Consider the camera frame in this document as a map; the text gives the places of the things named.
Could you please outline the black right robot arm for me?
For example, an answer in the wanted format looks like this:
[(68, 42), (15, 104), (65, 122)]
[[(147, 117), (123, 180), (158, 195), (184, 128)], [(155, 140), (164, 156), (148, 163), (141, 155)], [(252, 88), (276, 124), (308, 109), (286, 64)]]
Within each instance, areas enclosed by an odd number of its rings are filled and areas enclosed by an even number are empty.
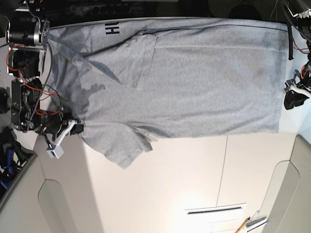
[(62, 106), (54, 112), (40, 108), (43, 94), (63, 101), (56, 91), (45, 89), (48, 81), (40, 81), (46, 53), (52, 50), (48, 43), (50, 21), (45, 14), (45, 4), (42, 0), (2, 0), (0, 13), (8, 19), (7, 72), (15, 78), (11, 87), (11, 122), (24, 133), (34, 131), (44, 137), (50, 134), (52, 140), (46, 140), (48, 150), (56, 150), (65, 136), (81, 133), (83, 125), (65, 113)]

